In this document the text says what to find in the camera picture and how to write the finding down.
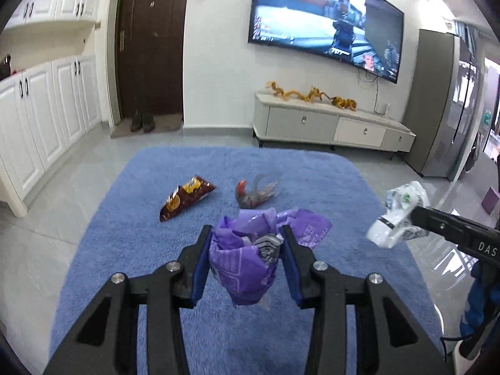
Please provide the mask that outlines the blue white gloved right hand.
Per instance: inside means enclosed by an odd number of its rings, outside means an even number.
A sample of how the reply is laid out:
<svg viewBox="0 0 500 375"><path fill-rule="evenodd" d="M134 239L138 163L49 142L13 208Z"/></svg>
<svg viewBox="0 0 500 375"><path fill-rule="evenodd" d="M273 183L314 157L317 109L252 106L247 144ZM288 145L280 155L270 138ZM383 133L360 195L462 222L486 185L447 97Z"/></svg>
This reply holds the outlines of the blue white gloved right hand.
<svg viewBox="0 0 500 375"><path fill-rule="evenodd" d="M478 260L472 268L471 277L474 279L466 299L465 310L461 316L459 331L462 337L469 336L478 331L489 319L487 303L491 302L494 308L499 307L499 278L490 284L483 283L483 274L489 265Z"/></svg>

